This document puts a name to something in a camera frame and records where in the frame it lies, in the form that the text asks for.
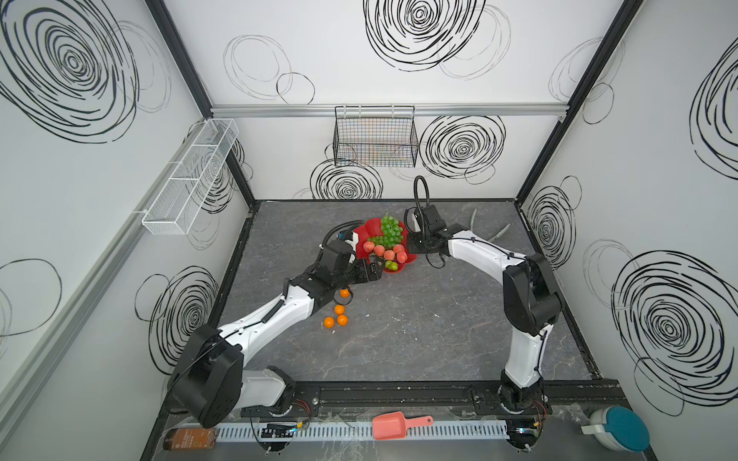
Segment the red flower-shaped bowl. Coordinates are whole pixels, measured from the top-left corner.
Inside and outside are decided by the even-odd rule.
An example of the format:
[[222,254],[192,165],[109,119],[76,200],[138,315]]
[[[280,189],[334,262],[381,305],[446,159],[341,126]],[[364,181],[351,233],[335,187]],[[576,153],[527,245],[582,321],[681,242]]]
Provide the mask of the red flower-shaped bowl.
[[409,232],[405,225],[389,214],[369,219],[354,233],[359,238],[357,256],[360,259],[378,257],[388,274],[399,273],[417,260],[417,255],[409,249]]

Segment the green pear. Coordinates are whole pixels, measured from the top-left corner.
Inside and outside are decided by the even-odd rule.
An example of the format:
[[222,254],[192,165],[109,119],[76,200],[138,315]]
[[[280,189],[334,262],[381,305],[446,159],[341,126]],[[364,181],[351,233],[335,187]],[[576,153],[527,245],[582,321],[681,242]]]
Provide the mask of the green pear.
[[384,265],[384,269],[386,269],[386,271],[396,272],[399,270],[399,265],[395,261],[387,260],[386,264]]

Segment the green grape bunch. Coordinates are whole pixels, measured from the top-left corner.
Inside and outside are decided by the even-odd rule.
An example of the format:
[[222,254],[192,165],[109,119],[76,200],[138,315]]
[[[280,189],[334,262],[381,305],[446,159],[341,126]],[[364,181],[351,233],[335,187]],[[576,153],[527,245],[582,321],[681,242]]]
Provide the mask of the green grape bunch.
[[390,215],[386,215],[380,219],[380,230],[375,236],[370,236],[369,241],[375,245],[382,245],[386,250],[391,250],[397,244],[403,242],[404,228],[400,225],[400,221]]

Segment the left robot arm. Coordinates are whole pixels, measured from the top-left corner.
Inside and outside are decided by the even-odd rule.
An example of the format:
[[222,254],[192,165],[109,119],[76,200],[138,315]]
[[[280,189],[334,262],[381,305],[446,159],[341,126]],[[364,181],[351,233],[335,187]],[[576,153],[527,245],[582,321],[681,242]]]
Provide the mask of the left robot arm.
[[204,325],[190,336],[167,384],[165,402],[190,414],[203,428],[220,424],[237,408],[290,411],[294,380],[274,366],[248,370],[250,359],[334,301],[338,291],[376,282],[383,272],[382,259],[361,259],[353,243],[323,243],[315,263],[286,279],[275,299],[237,321],[218,328]]

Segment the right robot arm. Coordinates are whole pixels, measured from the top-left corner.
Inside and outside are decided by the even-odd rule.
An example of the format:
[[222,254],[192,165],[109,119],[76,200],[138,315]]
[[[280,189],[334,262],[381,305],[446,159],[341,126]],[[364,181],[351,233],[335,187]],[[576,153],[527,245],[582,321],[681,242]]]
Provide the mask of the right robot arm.
[[461,225],[448,225],[434,205],[412,207],[405,219],[413,253],[464,261],[501,284],[512,336],[498,394],[505,411],[523,413],[543,395],[541,363],[564,305],[548,259],[515,253]]

